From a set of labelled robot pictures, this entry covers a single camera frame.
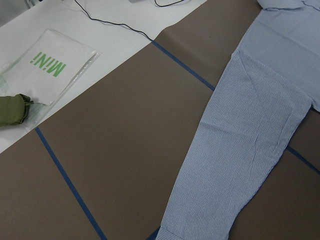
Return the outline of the light blue striped shirt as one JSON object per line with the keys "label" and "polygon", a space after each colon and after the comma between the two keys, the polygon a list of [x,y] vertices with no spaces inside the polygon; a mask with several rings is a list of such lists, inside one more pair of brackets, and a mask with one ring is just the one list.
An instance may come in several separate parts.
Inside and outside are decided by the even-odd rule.
{"label": "light blue striped shirt", "polygon": [[310,108],[320,108],[320,3],[261,0],[180,168],[157,239],[226,240]]}

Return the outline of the brown paper table mat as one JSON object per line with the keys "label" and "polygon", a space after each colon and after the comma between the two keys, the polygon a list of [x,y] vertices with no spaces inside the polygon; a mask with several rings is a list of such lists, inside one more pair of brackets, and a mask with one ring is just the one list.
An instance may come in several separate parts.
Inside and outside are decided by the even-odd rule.
{"label": "brown paper table mat", "polygon": [[122,64],[132,40],[75,3],[46,1],[1,28],[2,55],[27,24],[102,55],[50,117],[0,155],[3,240],[153,240],[204,109],[255,0],[209,0]]}

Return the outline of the clear bag with MiNi print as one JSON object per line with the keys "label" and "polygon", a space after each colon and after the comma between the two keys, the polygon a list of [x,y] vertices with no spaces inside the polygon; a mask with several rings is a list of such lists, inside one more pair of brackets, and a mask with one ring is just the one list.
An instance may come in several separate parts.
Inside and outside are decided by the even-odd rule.
{"label": "clear bag with MiNi print", "polygon": [[48,28],[0,73],[0,95],[23,94],[33,104],[23,125],[36,127],[100,56],[93,47]]}

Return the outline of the green fabric pouch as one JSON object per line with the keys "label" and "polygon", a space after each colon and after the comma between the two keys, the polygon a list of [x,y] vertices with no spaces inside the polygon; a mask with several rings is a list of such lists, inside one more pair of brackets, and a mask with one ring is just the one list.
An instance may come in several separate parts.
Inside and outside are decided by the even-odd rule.
{"label": "green fabric pouch", "polygon": [[16,126],[22,124],[28,116],[34,102],[29,96],[17,94],[15,96],[0,97],[0,126]]}

